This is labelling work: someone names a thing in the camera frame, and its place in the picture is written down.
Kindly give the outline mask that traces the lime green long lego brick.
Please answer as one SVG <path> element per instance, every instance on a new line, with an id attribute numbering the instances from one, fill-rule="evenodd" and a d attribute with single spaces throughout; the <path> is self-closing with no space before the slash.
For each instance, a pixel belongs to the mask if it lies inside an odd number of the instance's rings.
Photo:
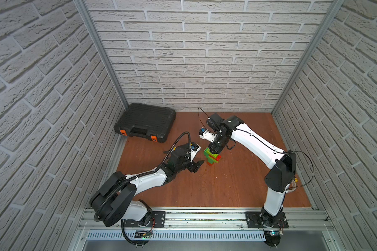
<path id="1" fill-rule="evenodd" d="M 218 154 L 213 154 L 213 153 L 211 152 L 210 148 L 207 147 L 207 148 L 204 150 L 204 155 L 205 155 L 206 157 L 208 157 L 208 156 L 212 156 L 213 158 L 216 158 L 216 156 L 217 156 Z"/>

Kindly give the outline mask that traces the dark green long lego brick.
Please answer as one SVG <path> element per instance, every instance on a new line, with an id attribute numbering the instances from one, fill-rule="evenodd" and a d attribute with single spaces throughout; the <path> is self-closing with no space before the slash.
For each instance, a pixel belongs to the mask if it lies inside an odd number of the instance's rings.
<path id="1" fill-rule="evenodd" d="M 207 163 L 217 163 L 218 161 L 215 160 L 215 158 L 213 158 L 212 156 L 208 156 L 207 157 Z"/>

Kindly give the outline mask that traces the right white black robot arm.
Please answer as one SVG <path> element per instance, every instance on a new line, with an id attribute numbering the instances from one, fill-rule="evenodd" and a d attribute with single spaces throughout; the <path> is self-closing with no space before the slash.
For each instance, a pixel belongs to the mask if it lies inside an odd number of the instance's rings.
<path id="1" fill-rule="evenodd" d="M 206 123 L 211 131 L 201 128 L 199 136 L 209 141 L 209 156 L 218 156 L 232 140 L 245 146 L 270 169 L 264 179 L 268 190 L 261 217 L 264 225 L 271 227 L 283 212 L 285 195 L 295 180 L 296 153 L 285 152 L 274 146 L 237 116 L 224 119 L 218 114 L 212 114 Z"/>

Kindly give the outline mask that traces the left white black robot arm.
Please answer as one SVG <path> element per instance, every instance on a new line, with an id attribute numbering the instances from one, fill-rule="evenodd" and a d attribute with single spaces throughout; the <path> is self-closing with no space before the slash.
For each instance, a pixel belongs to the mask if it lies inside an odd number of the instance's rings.
<path id="1" fill-rule="evenodd" d="M 152 220 L 152 209 L 144 201 L 133 198 L 143 191 L 172 182 L 183 170 L 197 172 L 204 163 L 194 160 L 200 150 L 200 145 L 187 143 L 172 148 L 167 162 L 159 168 L 136 175 L 113 173 L 90 199 L 90 206 L 95 211 L 93 220 L 103 222 L 106 227 L 124 220 L 146 227 Z"/>

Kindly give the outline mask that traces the black plastic tool case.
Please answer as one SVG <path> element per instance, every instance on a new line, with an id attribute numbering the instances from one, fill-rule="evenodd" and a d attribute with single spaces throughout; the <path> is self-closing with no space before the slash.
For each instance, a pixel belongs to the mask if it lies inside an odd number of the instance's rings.
<path id="1" fill-rule="evenodd" d="M 131 103 L 114 125 L 114 131 L 123 136 L 164 143 L 175 118 L 174 109 Z"/>

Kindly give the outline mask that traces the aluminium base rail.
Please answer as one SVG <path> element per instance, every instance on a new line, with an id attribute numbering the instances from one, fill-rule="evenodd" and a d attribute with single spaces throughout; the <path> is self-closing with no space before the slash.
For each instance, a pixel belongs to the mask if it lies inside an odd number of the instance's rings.
<path id="1" fill-rule="evenodd" d="M 277 225 L 261 224 L 259 208 L 158 207 L 146 227 L 127 220 L 105 227 L 95 222 L 94 212 L 85 210 L 78 225 L 82 240 L 131 241 L 266 241 L 294 231 L 334 231 L 325 211 L 312 208 L 286 208 Z"/>

